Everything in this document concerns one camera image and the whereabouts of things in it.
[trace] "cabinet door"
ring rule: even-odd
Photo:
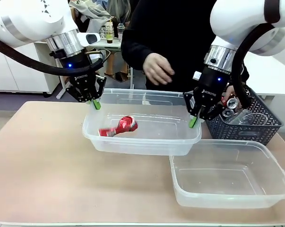
[[[16,50],[29,58],[39,61],[34,44],[18,47]],[[20,91],[49,92],[45,75],[42,72],[21,65],[8,57],[7,61]]]
[[[0,91],[18,91],[5,56],[0,53]]]

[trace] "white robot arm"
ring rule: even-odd
[[[60,60],[63,69],[34,61],[13,49],[40,40],[46,40],[50,55]],[[96,108],[100,108],[105,78],[96,80],[95,71],[105,59],[98,52],[103,57],[92,64],[85,47],[98,41],[99,34],[78,32],[67,0],[0,0],[0,52],[35,70],[70,76],[73,86],[67,91],[79,102],[93,100]]]
[[[242,106],[250,105],[241,81],[242,62],[248,51],[271,56],[285,49],[285,0],[217,0],[210,23],[217,38],[198,87],[184,95],[192,127],[198,116],[212,120],[225,109],[221,96],[230,78]],[[193,96],[194,108],[189,102]]]

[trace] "black hose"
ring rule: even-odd
[[[0,40],[0,52],[22,65],[25,65],[34,70],[37,70],[43,73],[52,74],[55,76],[77,77],[77,76],[85,75],[85,74],[88,74],[91,70],[93,71],[99,70],[103,66],[103,63],[104,63],[102,59],[99,59],[97,62],[95,62],[92,65],[85,66],[85,67],[78,68],[78,69],[66,69],[66,68],[54,67],[54,66],[47,65],[39,61],[33,60],[23,55],[22,53],[14,50],[10,46],[3,43],[1,40]]]
[[[261,24],[254,28],[248,36],[244,39],[244,41],[239,46],[234,58],[232,65],[232,82],[236,95],[238,96],[241,105],[243,108],[248,108],[251,105],[251,100],[248,98],[241,79],[241,66],[243,60],[250,50],[250,48],[254,45],[254,43],[263,36],[266,32],[274,29],[271,24]]]

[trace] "beige table surface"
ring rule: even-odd
[[[82,135],[88,105],[26,103],[0,131],[0,223],[285,224],[269,209],[185,208],[168,157],[96,151]],[[203,124],[204,138],[209,133]],[[268,148],[285,170],[285,142]]]

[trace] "empty plastic container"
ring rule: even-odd
[[[285,172],[258,142],[201,140],[170,162],[182,206],[257,209],[285,199]]]
[[[201,139],[200,122],[189,128],[182,93],[132,89],[105,89],[101,109],[86,116],[83,134],[99,151],[142,155],[186,155]],[[138,123],[134,132],[100,137],[98,129],[116,127],[124,116]]]

